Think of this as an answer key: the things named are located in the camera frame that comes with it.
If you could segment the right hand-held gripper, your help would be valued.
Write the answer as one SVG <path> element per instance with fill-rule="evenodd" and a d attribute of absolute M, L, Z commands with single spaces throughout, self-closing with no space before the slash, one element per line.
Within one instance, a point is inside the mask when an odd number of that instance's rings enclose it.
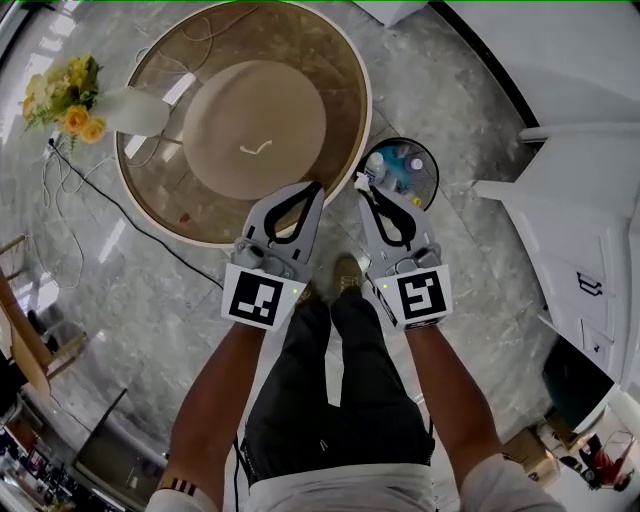
<path fill-rule="evenodd" d="M 359 192 L 359 211 L 370 256 L 374 294 L 398 330 L 437 324 L 453 311 L 449 266 L 431 243 L 426 212 L 399 193 L 372 187 Z M 399 239 L 392 239 L 392 226 Z M 396 249 L 417 249 L 391 260 Z"/>

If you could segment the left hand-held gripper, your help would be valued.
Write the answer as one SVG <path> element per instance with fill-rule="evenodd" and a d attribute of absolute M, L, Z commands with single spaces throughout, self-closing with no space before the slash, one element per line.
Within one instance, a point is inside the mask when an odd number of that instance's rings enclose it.
<path fill-rule="evenodd" d="M 254 205 L 245 238 L 236 241 L 226 265 L 223 317 L 267 331 L 282 326 L 311 280 L 310 266 L 300 261 L 311 255 L 324 200 L 323 186 L 310 181 L 283 187 Z M 277 224 L 298 206 L 293 230 L 279 235 Z"/>

